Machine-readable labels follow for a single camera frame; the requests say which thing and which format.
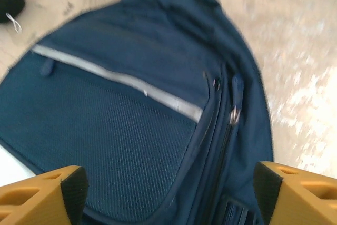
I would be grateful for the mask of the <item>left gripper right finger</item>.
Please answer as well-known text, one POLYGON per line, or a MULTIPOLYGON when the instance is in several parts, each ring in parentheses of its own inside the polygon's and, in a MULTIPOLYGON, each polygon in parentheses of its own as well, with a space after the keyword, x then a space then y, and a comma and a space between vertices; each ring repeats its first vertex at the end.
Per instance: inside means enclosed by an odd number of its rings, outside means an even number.
POLYGON ((253 188, 265 224, 336 224, 334 178, 264 161, 253 188))

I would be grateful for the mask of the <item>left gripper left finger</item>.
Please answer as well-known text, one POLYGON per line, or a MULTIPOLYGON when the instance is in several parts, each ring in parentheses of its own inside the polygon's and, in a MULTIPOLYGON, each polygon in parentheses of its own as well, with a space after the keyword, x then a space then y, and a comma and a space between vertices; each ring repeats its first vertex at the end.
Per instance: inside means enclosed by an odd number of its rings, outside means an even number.
POLYGON ((88 193, 72 165, 1 187, 1 224, 80 224, 88 193))

